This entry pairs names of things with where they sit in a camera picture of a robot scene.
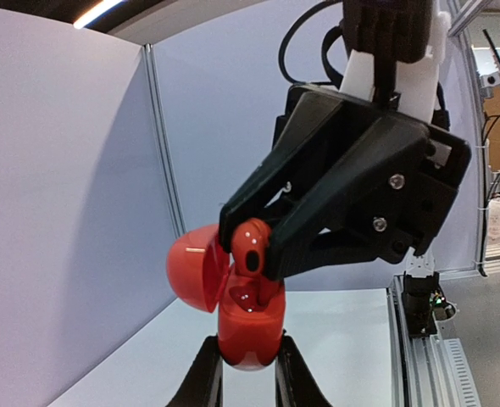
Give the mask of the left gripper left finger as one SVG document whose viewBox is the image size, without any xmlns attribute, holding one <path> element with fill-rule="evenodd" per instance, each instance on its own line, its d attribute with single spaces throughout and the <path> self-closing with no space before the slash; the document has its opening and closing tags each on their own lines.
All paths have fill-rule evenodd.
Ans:
<svg viewBox="0 0 500 407">
<path fill-rule="evenodd" d="M 186 373 L 169 407 L 221 407 L 223 358 L 218 338 L 208 336 L 203 340 L 190 369 Z"/>
</svg>

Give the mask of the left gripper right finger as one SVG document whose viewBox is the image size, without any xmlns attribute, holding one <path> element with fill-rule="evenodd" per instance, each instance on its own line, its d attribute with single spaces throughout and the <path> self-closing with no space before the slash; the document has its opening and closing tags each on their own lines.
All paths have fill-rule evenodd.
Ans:
<svg viewBox="0 0 500 407">
<path fill-rule="evenodd" d="M 293 338 L 284 334 L 275 359 L 275 405 L 331 407 Z"/>
</svg>

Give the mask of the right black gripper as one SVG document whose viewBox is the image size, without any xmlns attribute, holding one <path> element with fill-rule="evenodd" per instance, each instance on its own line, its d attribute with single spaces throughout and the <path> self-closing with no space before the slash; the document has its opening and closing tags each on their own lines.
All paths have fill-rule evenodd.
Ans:
<svg viewBox="0 0 500 407">
<path fill-rule="evenodd" d="M 220 211 L 219 242 L 230 250 L 241 223 L 268 222 L 271 280 L 381 254 L 397 263 L 429 248 L 470 159 L 469 144 L 441 127 L 293 86 L 270 153 Z"/>
</svg>

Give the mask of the red charging case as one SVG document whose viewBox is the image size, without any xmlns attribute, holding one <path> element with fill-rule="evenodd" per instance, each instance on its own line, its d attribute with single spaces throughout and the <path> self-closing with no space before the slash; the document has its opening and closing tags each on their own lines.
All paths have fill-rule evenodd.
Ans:
<svg viewBox="0 0 500 407">
<path fill-rule="evenodd" d="M 262 312 L 246 312 L 229 294 L 234 259 L 219 244 L 219 228 L 203 226 L 179 237 L 169 250 L 166 274 L 176 296 L 195 309 L 218 314 L 218 345 L 226 363 L 255 371 L 279 353 L 286 312 L 286 289 Z"/>
</svg>

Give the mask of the red earbud front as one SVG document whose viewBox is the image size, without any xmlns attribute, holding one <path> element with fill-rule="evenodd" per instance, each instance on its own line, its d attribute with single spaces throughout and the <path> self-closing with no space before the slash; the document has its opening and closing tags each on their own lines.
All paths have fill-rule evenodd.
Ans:
<svg viewBox="0 0 500 407">
<path fill-rule="evenodd" d="M 279 292 L 281 284 L 264 275 L 270 227 L 251 218 L 240 224 L 231 239 L 234 259 L 229 294 L 246 312 L 262 312 Z"/>
</svg>

